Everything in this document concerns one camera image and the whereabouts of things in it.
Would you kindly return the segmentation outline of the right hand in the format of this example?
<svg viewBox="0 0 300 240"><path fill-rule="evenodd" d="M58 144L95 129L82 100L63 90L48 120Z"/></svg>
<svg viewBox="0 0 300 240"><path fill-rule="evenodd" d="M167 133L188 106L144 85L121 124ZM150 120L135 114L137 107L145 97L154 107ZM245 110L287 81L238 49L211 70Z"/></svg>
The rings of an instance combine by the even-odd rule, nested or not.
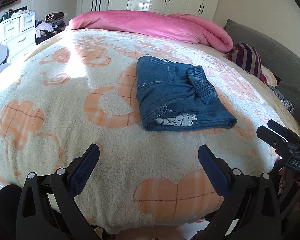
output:
<svg viewBox="0 0 300 240"><path fill-rule="evenodd" d="M300 174L284 167L279 170L279 175L281 176L279 194L283 194L293 183L296 183L300 187Z"/></svg>

